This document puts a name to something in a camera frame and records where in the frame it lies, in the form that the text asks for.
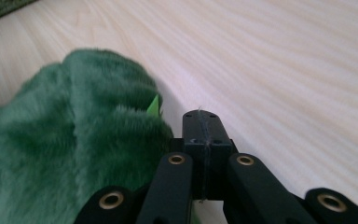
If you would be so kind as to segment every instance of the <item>light wood surface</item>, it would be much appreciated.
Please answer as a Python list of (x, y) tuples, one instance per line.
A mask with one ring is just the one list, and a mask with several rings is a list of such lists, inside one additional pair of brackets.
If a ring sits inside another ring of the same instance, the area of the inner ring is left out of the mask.
[[(176, 137), (214, 112), (294, 194), (358, 203), (358, 1), (42, 0), (0, 19), (0, 105), (77, 48), (141, 63)], [(220, 205), (197, 205), (204, 223), (226, 223)]]

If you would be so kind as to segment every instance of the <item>black bracket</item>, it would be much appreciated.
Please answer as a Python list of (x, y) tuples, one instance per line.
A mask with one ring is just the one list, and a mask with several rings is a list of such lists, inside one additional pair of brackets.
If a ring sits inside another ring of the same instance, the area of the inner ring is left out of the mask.
[(190, 223), (193, 200), (224, 201), (228, 223), (358, 223), (358, 206), (331, 189), (290, 193), (257, 157), (239, 153), (218, 116), (183, 116), (183, 138), (172, 140), (150, 185), (135, 192), (111, 186), (96, 192), (75, 224)]

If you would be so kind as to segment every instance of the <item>green fur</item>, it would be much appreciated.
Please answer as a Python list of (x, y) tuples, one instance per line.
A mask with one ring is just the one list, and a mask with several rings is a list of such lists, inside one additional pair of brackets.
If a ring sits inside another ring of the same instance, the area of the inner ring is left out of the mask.
[(142, 66), (109, 51), (42, 68), (0, 107), (0, 223), (73, 223), (98, 189), (150, 181), (172, 138), (146, 113), (156, 95)]

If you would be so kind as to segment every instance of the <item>wooden table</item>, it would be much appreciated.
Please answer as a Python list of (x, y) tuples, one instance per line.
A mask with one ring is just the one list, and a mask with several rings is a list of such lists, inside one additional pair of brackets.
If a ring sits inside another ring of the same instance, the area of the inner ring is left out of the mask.
[[(214, 112), (294, 194), (358, 203), (358, 1), (39, 1), (0, 19), (0, 105), (77, 48), (141, 63), (176, 137), (186, 111)], [(219, 206), (197, 210), (225, 223)]]

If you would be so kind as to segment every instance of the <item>bolt hole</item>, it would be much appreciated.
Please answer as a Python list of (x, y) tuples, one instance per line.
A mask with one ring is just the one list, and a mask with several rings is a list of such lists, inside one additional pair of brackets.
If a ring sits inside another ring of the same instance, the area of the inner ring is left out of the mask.
[(237, 162), (242, 165), (253, 165), (255, 161), (248, 156), (239, 156)]
[(101, 199), (100, 199), (100, 207), (102, 209), (113, 209), (118, 207), (119, 205), (121, 205), (124, 201), (124, 196), (122, 193), (118, 192), (118, 191), (114, 191), (114, 192), (110, 192), (105, 194)]
[(345, 212), (348, 208), (344, 202), (339, 198), (330, 194), (320, 194), (317, 197), (318, 202), (323, 205), (325, 208), (330, 209), (334, 212)]
[(181, 155), (173, 155), (171, 157), (168, 158), (168, 161), (171, 164), (174, 165), (179, 165), (185, 162), (185, 157), (181, 156)]

